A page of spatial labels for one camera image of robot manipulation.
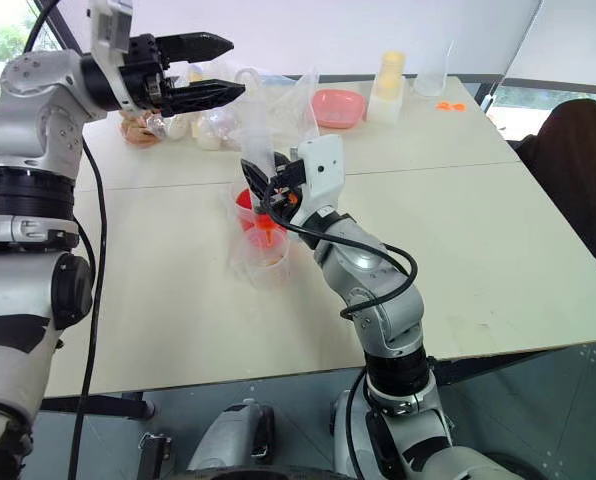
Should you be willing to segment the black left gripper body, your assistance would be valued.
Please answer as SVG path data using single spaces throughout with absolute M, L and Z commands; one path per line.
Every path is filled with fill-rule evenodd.
M 173 102 L 173 80 L 165 74 L 173 62 L 177 35 L 155 37 L 141 34 L 129 38 L 123 54 L 121 80 L 128 99 L 120 101 L 126 111 L 156 110 L 164 117 L 177 114 Z

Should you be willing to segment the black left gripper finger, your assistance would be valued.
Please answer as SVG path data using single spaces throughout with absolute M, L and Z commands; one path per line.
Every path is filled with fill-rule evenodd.
M 156 38 L 161 58 L 168 63 L 207 62 L 234 49 L 234 44 L 208 32 L 174 34 Z
M 168 118 L 223 107 L 245 91 L 244 84 L 219 79 L 202 80 L 185 87 L 175 87 L 164 97 L 163 116 Z

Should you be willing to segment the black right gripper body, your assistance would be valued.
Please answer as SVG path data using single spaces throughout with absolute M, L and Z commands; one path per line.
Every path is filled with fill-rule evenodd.
M 272 178 L 274 186 L 271 193 L 271 208 L 278 215 L 295 215 L 301 206 L 302 186 L 306 183 L 303 160 L 291 161 L 286 174 L 277 174 Z

